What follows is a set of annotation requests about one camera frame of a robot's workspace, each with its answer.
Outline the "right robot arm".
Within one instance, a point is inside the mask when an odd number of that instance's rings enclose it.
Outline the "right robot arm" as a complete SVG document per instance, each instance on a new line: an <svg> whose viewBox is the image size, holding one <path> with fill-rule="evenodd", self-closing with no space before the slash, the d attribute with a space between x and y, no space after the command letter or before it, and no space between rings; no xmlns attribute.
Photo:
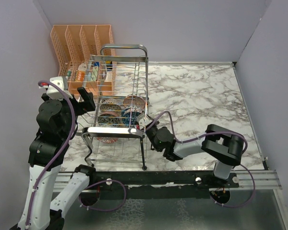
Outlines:
<svg viewBox="0 0 288 230"><path fill-rule="evenodd" d="M222 187L228 182L232 169L240 165L247 148L243 135L214 124L208 125L205 133L189 140L178 141L168 128L158 128L156 125L147 127L146 135L153 149L162 152L169 161L182 160L202 152L217 159L211 175L215 187Z"/></svg>

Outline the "brown floral patterned bowl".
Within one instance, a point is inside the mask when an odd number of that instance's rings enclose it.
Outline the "brown floral patterned bowl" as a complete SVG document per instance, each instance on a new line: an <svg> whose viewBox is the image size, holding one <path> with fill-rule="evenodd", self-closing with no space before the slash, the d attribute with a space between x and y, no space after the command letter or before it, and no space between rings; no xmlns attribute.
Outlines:
<svg viewBox="0 0 288 230"><path fill-rule="evenodd" d="M120 116L122 112L122 107L119 105L119 102L116 99L109 98L109 99L106 99L101 104L100 111L101 112L112 111L117 116Z"/></svg>

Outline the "pink floral patterned bowl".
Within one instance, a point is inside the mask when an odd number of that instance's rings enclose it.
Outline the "pink floral patterned bowl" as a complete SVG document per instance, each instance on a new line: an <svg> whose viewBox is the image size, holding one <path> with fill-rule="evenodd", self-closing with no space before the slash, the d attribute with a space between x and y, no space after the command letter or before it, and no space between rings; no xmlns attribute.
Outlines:
<svg viewBox="0 0 288 230"><path fill-rule="evenodd" d="M141 109L145 108L145 100L143 99L143 97L132 94L124 98L123 104L125 107L135 105L140 107Z"/></svg>

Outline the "black leaf patterned bowl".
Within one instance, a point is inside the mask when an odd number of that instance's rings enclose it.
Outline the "black leaf patterned bowl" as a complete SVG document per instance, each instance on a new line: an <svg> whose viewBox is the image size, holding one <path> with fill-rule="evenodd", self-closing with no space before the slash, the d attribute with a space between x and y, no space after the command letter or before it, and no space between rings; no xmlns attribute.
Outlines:
<svg viewBox="0 0 288 230"><path fill-rule="evenodd" d="M121 122L120 118L111 113L102 113L97 118L97 123L100 126L119 127Z"/></svg>

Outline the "red geometric patterned bowl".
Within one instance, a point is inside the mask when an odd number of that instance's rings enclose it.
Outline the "red geometric patterned bowl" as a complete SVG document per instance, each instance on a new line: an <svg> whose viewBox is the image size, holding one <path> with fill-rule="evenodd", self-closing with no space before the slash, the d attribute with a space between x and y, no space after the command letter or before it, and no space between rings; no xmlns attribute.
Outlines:
<svg viewBox="0 0 288 230"><path fill-rule="evenodd" d="M106 144L115 143L118 140L118 138L113 138L113 137L96 137L96 139Z"/></svg>

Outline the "light blue patterned bowl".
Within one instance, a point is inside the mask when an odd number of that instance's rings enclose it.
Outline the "light blue patterned bowl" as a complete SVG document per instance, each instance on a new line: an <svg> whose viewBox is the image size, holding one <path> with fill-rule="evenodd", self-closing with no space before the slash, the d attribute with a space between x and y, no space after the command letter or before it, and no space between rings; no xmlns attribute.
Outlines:
<svg viewBox="0 0 288 230"><path fill-rule="evenodd" d="M121 115L123 116L128 110L134 109L134 108L136 108L136 106L134 105L125 108L124 110L122 110Z"/></svg>

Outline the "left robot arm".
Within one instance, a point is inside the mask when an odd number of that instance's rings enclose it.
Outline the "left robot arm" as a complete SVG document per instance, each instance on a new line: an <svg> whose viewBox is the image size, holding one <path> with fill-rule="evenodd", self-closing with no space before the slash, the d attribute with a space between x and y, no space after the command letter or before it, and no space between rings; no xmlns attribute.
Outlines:
<svg viewBox="0 0 288 230"><path fill-rule="evenodd" d="M36 121L39 130L29 147L30 180L23 214L13 230L61 230L65 217L79 194L96 185L95 168L79 165L65 188L53 198L53 189L69 141L77 130L77 117L96 109L93 94L77 89L82 102L74 95L69 101L42 95Z"/></svg>

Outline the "dark blue patterned bowl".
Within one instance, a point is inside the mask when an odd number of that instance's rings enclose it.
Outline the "dark blue patterned bowl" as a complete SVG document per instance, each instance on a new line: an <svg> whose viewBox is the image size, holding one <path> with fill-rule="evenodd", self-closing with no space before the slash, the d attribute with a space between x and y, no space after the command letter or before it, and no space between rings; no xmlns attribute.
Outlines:
<svg viewBox="0 0 288 230"><path fill-rule="evenodd" d="M121 120L125 126L134 127L137 122L137 117L141 114L141 112L131 112L131 111L122 111L121 112Z"/></svg>

